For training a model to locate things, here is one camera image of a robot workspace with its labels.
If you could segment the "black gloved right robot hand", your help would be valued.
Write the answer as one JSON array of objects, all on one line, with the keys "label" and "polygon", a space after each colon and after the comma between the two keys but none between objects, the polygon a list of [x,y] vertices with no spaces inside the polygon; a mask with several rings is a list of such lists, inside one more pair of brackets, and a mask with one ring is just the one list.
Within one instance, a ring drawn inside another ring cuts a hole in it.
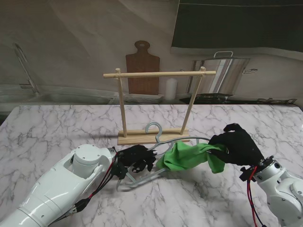
[{"label": "black gloved right robot hand", "polygon": [[210,150],[221,161],[238,166],[257,166],[264,159],[252,137],[237,123],[228,124],[224,133],[214,135],[210,145],[222,145],[225,151]]}]

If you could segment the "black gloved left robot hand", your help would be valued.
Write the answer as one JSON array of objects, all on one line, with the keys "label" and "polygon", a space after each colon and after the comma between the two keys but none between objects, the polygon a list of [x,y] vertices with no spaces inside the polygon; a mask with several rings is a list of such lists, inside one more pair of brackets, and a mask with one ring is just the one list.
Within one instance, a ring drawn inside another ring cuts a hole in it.
[{"label": "black gloved left robot hand", "polygon": [[118,153],[118,162],[125,167],[132,166],[133,173],[139,173],[145,168],[150,172],[156,161],[157,151],[149,150],[143,145],[135,145]]}]

